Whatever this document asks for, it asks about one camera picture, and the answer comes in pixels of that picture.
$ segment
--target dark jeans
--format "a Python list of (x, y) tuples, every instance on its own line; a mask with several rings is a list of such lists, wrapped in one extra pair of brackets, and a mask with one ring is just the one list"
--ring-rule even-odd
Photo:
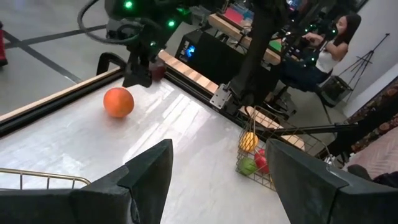
[(295, 60), (283, 61), (282, 71), (281, 80), (284, 83), (293, 84), (292, 87), (302, 91), (315, 91), (318, 84), (324, 82), (329, 76), (315, 66), (303, 67)]

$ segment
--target wire basket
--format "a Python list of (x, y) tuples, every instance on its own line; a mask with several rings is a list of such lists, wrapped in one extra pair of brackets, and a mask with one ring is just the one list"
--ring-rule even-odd
[(261, 141), (258, 136), (266, 136), (265, 140), (280, 139), (311, 156), (316, 156), (322, 149), (326, 149), (328, 155), (323, 160), (334, 165), (332, 156), (321, 140), (283, 119), (278, 119), (277, 115), (261, 107), (245, 107), (244, 111), (250, 118), (239, 137), (236, 171), (240, 174), (275, 190), (265, 157), (266, 142)]
[(86, 178), (82, 177), (74, 177), (70, 175), (60, 175), (60, 174), (49, 174), (44, 172), (34, 172), (28, 170), (17, 170), (17, 169), (6, 169), (0, 168), (0, 173), (2, 174), (12, 174), (19, 176), (19, 188), (18, 189), (5, 189), (2, 188), (0, 190), (25, 190), (24, 189), (24, 177), (35, 177), (37, 179), (44, 179), (45, 187), (41, 187), (40, 189), (50, 189), (51, 180), (67, 180), (70, 181), (70, 185), (67, 188), (74, 189), (76, 187), (76, 183), (80, 183), (80, 185), (89, 185), (91, 182)]

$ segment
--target tripod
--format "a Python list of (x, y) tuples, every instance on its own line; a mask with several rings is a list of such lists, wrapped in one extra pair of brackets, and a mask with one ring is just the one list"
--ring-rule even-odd
[(342, 71), (342, 72), (338, 75), (338, 77), (339, 77), (340, 75), (344, 74), (345, 72), (347, 72), (347, 71), (348, 71), (349, 69), (351, 69), (351, 68), (352, 68), (352, 69), (351, 69), (350, 72), (353, 72), (353, 71), (356, 70), (356, 71), (355, 71), (355, 74), (353, 75), (353, 77), (351, 78), (351, 80), (347, 83), (348, 86), (349, 86), (349, 84), (354, 80), (354, 78), (357, 76), (357, 74), (359, 73), (359, 71), (361, 71), (361, 73), (359, 74), (358, 79), (357, 79), (356, 82), (355, 82), (354, 88), (351, 89), (351, 93), (349, 94), (349, 96), (348, 96), (348, 98), (347, 98), (347, 101), (349, 101), (349, 98), (350, 98), (351, 95), (353, 94), (354, 89), (355, 89), (356, 85), (359, 83), (359, 80), (361, 79), (363, 73), (365, 72), (366, 67), (368, 67), (369, 63), (372, 63), (372, 62), (371, 62), (371, 59), (372, 59), (372, 57), (373, 57), (373, 55), (374, 55), (374, 51), (381, 45), (381, 43), (383, 43), (383, 41), (384, 41), (388, 36), (390, 36), (390, 34), (385, 34), (385, 36), (383, 37), (383, 39), (375, 46), (375, 48), (373, 48), (373, 50), (370, 50), (366, 55), (363, 55), (362, 57), (358, 57), (358, 56), (357, 56), (358, 60), (357, 60), (355, 63), (353, 63), (352, 65), (350, 65), (348, 68), (346, 68), (344, 71)]

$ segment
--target woman's hair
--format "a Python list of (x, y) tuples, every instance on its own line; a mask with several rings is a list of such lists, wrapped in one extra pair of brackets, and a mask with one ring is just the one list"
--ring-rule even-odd
[(336, 37), (334, 41), (335, 46), (339, 46), (343, 42), (349, 44), (362, 21), (361, 16), (358, 14), (351, 14), (345, 17), (347, 20), (347, 28), (342, 34)]

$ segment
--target wooden edge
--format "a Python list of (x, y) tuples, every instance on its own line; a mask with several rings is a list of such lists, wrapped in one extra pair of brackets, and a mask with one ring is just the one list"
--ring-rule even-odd
[[(236, 40), (239, 40), (242, 37), (240, 31), (237, 28), (226, 22), (224, 19), (218, 17), (216, 14), (211, 14), (208, 17), (208, 22), (212, 27), (222, 31), (223, 33), (231, 36)], [(242, 40), (242, 45), (245, 48), (248, 48), (250, 46), (250, 42), (251, 38), (245, 37)], [(273, 65), (277, 65), (280, 62), (280, 56), (272, 50), (267, 49), (266, 53), (264, 54), (264, 60), (270, 62)]]
[(119, 69), (120, 69), (119, 67), (118, 67), (118, 68), (114, 68), (114, 69), (112, 69), (112, 70), (109, 70), (109, 71), (107, 71), (107, 72), (102, 73), (101, 75), (97, 75), (97, 76), (95, 76), (95, 77), (93, 77), (93, 78), (91, 78), (91, 79), (88, 79), (88, 80), (86, 80), (86, 81), (83, 81), (83, 82), (81, 82), (81, 83), (78, 83), (78, 84), (76, 84), (76, 85), (73, 85), (73, 86), (71, 86), (71, 87), (69, 87), (69, 88), (66, 88), (66, 89), (64, 89), (64, 90), (61, 90), (61, 91), (59, 91), (59, 92), (57, 92), (57, 93), (54, 93), (54, 94), (52, 94), (52, 95), (50, 95), (50, 96), (47, 96), (47, 97), (45, 97), (45, 98), (42, 98), (41, 100), (37, 100), (37, 101), (35, 101), (35, 102), (31, 103), (31, 104), (28, 104), (28, 105), (26, 105), (26, 106), (23, 106), (23, 107), (21, 107), (21, 108), (18, 108), (18, 109), (16, 109), (16, 110), (14, 110), (14, 111), (11, 111), (11, 112), (9, 112), (9, 113), (6, 113), (6, 114), (0, 116), (0, 121), (4, 121), (4, 120), (6, 120), (6, 119), (9, 119), (9, 118), (13, 118), (13, 117), (15, 117), (15, 116), (18, 116), (19, 114), (21, 114), (21, 113), (23, 113), (23, 112), (25, 112), (25, 111), (28, 111), (28, 110), (32, 110), (32, 109), (34, 109), (34, 108), (36, 108), (36, 107), (38, 107), (38, 106), (40, 106), (40, 105), (43, 105), (44, 103), (46, 103), (46, 102), (48, 102), (48, 101), (50, 101), (50, 100), (54, 100), (54, 99), (60, 98), (60, 97), (66, 95), (66, 94), (68, 94), (68, 93), (70, 93), (70, 92), (72, 92), (72, 91), (76, 91), (76, 90), (78, 90), (78, 89), (80, 89), (80, 88), (83, 88), (83, 87), (89, 85), (89, 84), (92, 83), (92, 82), (95, 82), (95, 81), (100, 80), (100, 79), (102, 79), (102, 78), (106, 78), (106, 77), (108, 77), (108, 76), (114, 74), (115, 72), (117, 72)]
[[(185, 75), (186, 77), (190, 78), (191, 80), (195, 81), (197, 84), (199, 84), (201, 87), (207, 89), (211, 93), (215, 93), (218, 85), (210, 81), (208, 78), (204, 77), (200, 73), (194, 71), (192, 68), (190, 68), (188, 65), (185, 65), (183, 62), (179, 61), (175, 57), (171, 56), (168, 54), (166, 51), (161, 50), (158, 54), (158, 58), (160, 58), (166, 65), (174, 68), (176, 71), (179, 73)], [(248, 116), (252, 116), (254, 112), (253, 107), (248, 107), (248, 112), (250, 114), (247, 114), (242, 107), (240, 109), (241, 112)], [(280, 124), (274, 122), (272, 119), (268, 118), (266, 115), (256, 111), (256, 121), (259, 124), (262, 124), (266, 128), (283, 128)], [(301, 138), (299, 138), (296, 135), (292, 136), (282, 136), (286, 141), (290, 142), (291, 144), (297, 146), (300, 149), (304, 149), (304, 142)]]

